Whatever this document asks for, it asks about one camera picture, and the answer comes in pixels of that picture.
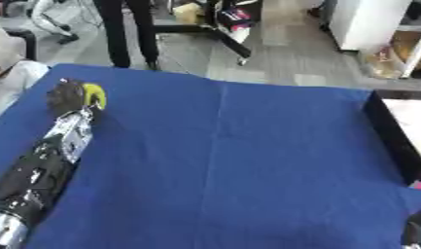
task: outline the black shoe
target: black shoe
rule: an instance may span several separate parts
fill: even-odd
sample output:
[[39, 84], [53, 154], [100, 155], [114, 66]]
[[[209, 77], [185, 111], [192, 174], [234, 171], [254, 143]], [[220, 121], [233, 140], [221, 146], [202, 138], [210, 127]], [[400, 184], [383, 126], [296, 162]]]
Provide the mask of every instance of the black shoe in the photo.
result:
[[79, 39], [79, 36], [76, 34], [72, 34], [71, 36], [63, 36], [63, 38], [58, 41], [58, 44], [65, 45], [77, 41]]
[[158, 63], [158, 60], [154, 60], [154, 61], [147, 61], [147, 67], [150, 70], [153, 71], [160, 71], [160, 65]]
[[70, 26], [70, 25], [67, 25], [67, 24], [61, 24], [59, 27], [60, 27], [61, 29], [65, 30], [66, 32], [71, 31], [71, 26]]

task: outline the black box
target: black box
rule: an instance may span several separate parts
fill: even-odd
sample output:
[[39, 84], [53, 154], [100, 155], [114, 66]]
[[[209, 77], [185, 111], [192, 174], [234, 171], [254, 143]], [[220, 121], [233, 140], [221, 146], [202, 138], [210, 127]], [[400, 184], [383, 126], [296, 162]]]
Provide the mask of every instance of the black box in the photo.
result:
[[414, 114], [420, 113], [419, 117], [421, 118], [421, 112], [419, 112], [419, 109], [421, 109], [421, 91], [375, 90], [371, 93], [364, 107], [373, 128], [398, 166], [404, 182], [411, 188], [421, 189], [421, 151], [420, 147], [416, 146], [414, 132], [411, 136], [408, 136], [408, 127], [416, 124], [414, 122], [411, 124], [404, 123], [400, 120], [404, 112], [403, 115], [398, 117], [396, 105], [392, 110], [390, 109], [390, 102], [402, 103], [405, 106], [411, 104], [414, 107], [419, 104], [419, 108], [412, 109], [415, 111], [411, 111], [410, 116], [415, 117]]

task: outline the person's leg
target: person's leg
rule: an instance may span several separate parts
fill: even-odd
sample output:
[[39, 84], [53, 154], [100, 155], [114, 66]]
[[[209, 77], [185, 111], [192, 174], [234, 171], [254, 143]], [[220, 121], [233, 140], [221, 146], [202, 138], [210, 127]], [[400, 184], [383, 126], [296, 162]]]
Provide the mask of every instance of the person's leg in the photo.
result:
[[150, 0], [125, 0], [138, 26], [139, 47], [147, 63], [158, 60], [158, 44], [150, 10]]
[[110, 59], [116, 67], [129, 67], [130, 57], [123, 27], [123, 1], [93, 0], [93, 2], [104, 22]]

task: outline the person's arm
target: person's arm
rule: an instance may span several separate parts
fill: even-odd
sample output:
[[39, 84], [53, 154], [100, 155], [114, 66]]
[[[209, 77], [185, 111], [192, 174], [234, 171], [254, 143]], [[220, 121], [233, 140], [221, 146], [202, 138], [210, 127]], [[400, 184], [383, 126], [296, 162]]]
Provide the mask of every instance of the person's arm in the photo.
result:
[[8, 70], [22, 59], [18, 41], [10, 37], [0, 26], [0, 73]]

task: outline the blue tablecloth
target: blue tablecloth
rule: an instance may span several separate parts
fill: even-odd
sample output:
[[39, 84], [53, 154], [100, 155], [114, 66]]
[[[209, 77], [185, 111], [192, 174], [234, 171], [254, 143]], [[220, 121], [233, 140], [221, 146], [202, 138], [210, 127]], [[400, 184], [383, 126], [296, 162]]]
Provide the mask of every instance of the blue tablecloth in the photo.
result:
[[0, 173], [52, 126], [62, 77], [108, 107], [28, 248], [400, 248], [421, 209], [361, 111], [368, 92], [56, 66], [0, 119]]

